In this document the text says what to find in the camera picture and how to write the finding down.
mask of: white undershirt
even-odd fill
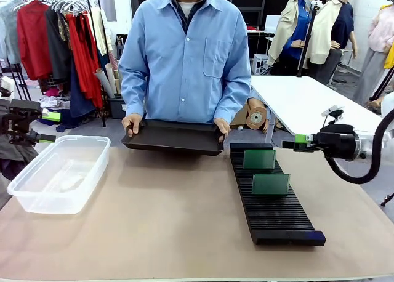
[[[189,17],[191,8],[196,4],[195,2],[193,3],[185,3],[185,2],[178,2],[179,6],[182,8],[183,13],[185,14],[186,18]]]

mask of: red jacket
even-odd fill
[[[47,78],[52,73],[45,23],[48,8],[48,5],[33,1],[18,11],[20,58],[31,80]]]

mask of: yellow garment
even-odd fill
[[[101,53],[101,55],[105,55],[107,50],[105,49],[105,44],[107,42],[108,51],[112,51],[112,42],[111,42],[111,30],[107,27],[107,17],[105,16],[104,10],[98,7],[92,8],[92,16],[93,16],[93,23],[94,23],[94,31],[96,33],[96,43],[97,47]],[[88,16],[89,25],[93,33],[93,23]],[[107,41],[104,39],[104,31],[107,36]]]
[[[330,0],[316,16],[303,68],[308,68],[308,60],[317,65],[326,62],[331,48],[332,27],[341,7],[342,3],[339,0]]]
[[[294,34],[298,22],[298,0],[289,0],[281,13],[272,45],[268,51],[268,65],[273,65],[281,55],[284,45]]]
[[[393,4],[384,5],[384,6],[382,6],[382,8],[380,8],[380,9],[382,10],[382,9],[391,7],[392,5],[393,5]],[[393,68],[393,67],[394,67],[394,43],[393,43],[393,45],[392,45],[392,48],[390,49],[390,52],[388,53],[386,62],[385,62],[385,64],[384,64],[384,68],[389,69],[389,68]]]

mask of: shirt pocket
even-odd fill
[[[221,78],[230,53],[231,44],[212,38],[206,38],[204,50],[204,75]]]

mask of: pink jacket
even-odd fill
[[[368,38],[368,45],[373,51],[388,53],[394,41],[394,5],[379,11],[372,21]]]

